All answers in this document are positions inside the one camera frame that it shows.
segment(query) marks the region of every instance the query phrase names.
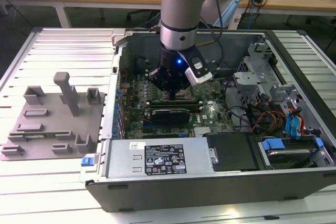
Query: power supply label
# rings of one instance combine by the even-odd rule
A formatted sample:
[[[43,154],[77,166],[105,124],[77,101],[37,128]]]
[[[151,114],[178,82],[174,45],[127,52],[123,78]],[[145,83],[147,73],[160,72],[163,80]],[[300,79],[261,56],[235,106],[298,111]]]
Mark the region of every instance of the power supply label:
[[[145,173],[147,175],[187,173],[183,144],[145,146]]]

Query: white paper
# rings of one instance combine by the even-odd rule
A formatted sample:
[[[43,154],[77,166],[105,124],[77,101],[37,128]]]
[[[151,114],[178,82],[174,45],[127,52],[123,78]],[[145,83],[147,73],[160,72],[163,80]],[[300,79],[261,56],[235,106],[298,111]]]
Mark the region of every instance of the white paper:
[[[130,142],[130,150],[144,150],[146,142]]]

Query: motherboard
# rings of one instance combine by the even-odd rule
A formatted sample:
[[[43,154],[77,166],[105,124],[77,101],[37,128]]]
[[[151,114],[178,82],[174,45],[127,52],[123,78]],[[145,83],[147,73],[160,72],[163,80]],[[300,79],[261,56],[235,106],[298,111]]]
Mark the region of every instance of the motherboard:
[[[199,137],[234,130],[223,94],[224,79],[189,87],[170,101],[146,75],[121,76],[126,139]]]

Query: blue latch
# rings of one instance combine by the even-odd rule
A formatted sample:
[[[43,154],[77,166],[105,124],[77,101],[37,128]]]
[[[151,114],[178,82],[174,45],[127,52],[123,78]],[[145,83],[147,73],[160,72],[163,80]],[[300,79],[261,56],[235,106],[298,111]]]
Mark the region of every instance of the blue latch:
[[[94,157],[82,157],[81,166],[93,166],[95,165]]]
[[[315,141],[316,141],[316,144],[319,147],[319,149],[323,147],[323,141],[322,141],[321,138],[317,137],[317,138],[315,138]]]
[[[285,149],[285,146],[280,138],[267,138],[262,141],[264,150]]]

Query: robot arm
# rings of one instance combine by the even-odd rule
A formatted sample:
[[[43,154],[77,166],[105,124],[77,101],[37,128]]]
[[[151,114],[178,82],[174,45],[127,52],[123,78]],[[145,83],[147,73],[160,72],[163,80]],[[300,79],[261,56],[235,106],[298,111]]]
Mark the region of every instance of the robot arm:
[[[213,77],[211,68],[195,46],[199,19],[205,0],[162,0],[160,64],[151,81],[170,98]]]

